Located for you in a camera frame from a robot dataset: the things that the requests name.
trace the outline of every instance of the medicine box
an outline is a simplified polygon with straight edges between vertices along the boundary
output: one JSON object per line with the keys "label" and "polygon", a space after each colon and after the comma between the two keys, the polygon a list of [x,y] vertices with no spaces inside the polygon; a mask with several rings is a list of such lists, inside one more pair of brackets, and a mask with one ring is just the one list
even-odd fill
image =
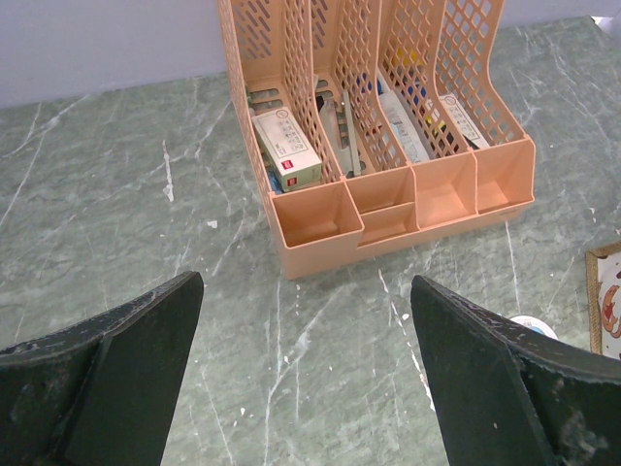
{"label": "medicine box", "polygon": [[252,123],[284,191],[321,180],[321,160],[287,107],[254,116]]}

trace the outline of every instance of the organizer compartment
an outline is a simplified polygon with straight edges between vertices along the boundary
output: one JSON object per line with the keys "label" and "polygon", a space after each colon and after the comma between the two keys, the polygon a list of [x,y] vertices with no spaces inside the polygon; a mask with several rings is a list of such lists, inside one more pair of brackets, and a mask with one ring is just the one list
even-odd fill
{"label": "organizer compartment", "polygon": [[312,14],[315,72],[339,98],[342,89],[349,93],[358,140],[374,171],[407,166],[376,90],[381,1],[313,0]]}
{"label": "organizer compartment", "polygon": [[[288,279],[506,221],[532,204],[535,145],[488,73],[502,3],[218,0],[232,101]],[[377,69],[403,91],[435,159],[412,164],[405,156],[379,105]],[[246,89],[257,113],[292,110],[322,160],[322,185],[271,191]],[[343,89],[367,164],[352,179],[315,104],[315,93],[342,101]],[[489,149],[468,146],[440,102],[447,92]]]}
{"label": "organizer compartment", "polygon": [[360,237],[362,222],[342,183],[310,187],[273,199],[288,248],[334,238]]}
{"label": "organizer compartment", "polygon": [[347,187],[360,214],[413,203],[416,190],[409,167],[348,180]]}
{"label": "organizer compartment", "polygon": [[525,137],[489,76],[503,5],[496,0],[447,0],[436,66],[440,94],[456,94],[490,146]]}
{"label": "organizer compartment", "polygon": [[435,69],[445,0],[388,0],[380,67],[401,93],[435,158],[466,151],[468,145],[443,107]]}
{"label": "organizer compartment", "polygon": [[535,150],[530,140],[478,150],[475,156],[478,168],[476,199],[481,214],[535,200]]}
{"label": "organizer compartment", "polygon": [[476,160],[465,153],[414,165],[420,228],[476,215]]}
{"label": "organizer compartment", "polygon": [[362,214],[365,226],[360,246],[418,231],[413,202]]}

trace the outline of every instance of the framed picture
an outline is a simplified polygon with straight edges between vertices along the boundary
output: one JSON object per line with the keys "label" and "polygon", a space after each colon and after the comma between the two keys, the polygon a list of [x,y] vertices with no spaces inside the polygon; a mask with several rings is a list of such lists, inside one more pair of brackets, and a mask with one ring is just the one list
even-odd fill
{"label": "framed picture", "polygon": [[621,241],[586,253],[586,282],[591,351],[621,359]]}

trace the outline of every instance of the white speck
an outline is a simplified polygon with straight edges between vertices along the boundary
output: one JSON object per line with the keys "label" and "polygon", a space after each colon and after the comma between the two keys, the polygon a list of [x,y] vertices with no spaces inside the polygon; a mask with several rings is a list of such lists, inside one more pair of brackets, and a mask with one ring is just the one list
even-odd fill
{"label": "white speck", "polygon": [[162,149],[164,150],[164,163],[166,164],[166,187],[162,189],[164,194],[168,196],[168,200],[173,202],[175,200],[175,195],[173,194],[173,175],[171,174],[171,156],[168,154],[168,150],[166,149],[166,140],[162,141]]}

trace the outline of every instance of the mesh plastic panel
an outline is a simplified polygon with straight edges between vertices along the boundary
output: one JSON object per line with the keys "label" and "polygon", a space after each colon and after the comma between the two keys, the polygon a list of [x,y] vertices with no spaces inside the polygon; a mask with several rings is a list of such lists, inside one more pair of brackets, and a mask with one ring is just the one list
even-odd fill
{"label": "mesh plastic panel", "polygon": [[434,68],[445,0],[394,0],[379,56],[395,92],[406,97],[436,157],[468,149],[440,103]]}
{"label": "mesh plastic panel", "polygon": [[523,137],[523,130],[489,80],[488,63],[503,3],[448,0],[437,63],[442,93],[454,92],[490,144]]}
{"label": "mesh plastic panel", "polygon": [[242,128],[242,134],[252,164],[252,170],[254,171],[254,176],[259,186],[259,194],[261,195],[263,208],[268,212],[271,209],[270,183],[268,182],[259,146],[254,136],[254,130],[252,129],[250,115],[247,110],[244,76],[242,74],[242,62],[240,60],[240,51],[238,49],[238,41],[235,33],[235,24],[233,23],[233,11],[231,10],[231,3],[229,0],[219,0],[217,6],[220,13],[222,41],[227,57],[229,83],[231,84],[231,99],[233,100],[237,118]]}
{"label": "mesh plastic panel", "polygon": [[380,2],[343,0],[336,31],[334,73],[351,96],[355,123],[378,170],[406,165],[406,156],[379,106],[376,93]]}
{"label": "mesh plastic panel", "polygon": [[312,78],[311,15],[306,0],[285,0],[284,8],[284,84],[291,110],[322,161],[325,183],[341,177],[328,139],[319,123]]}
{"label": "mesh plastic panel", "polygon": [[272,55],[272,15],[269,0],[248,0],[233,6],[235,25],[240,41],[240,54],[244,60],[256,60]]}
{"label": "mesh plastic panel", "polygon": [[310,0],[310,17],[312,19],[312,47],[315,50],[326,47],[326,13],[329,0]]}

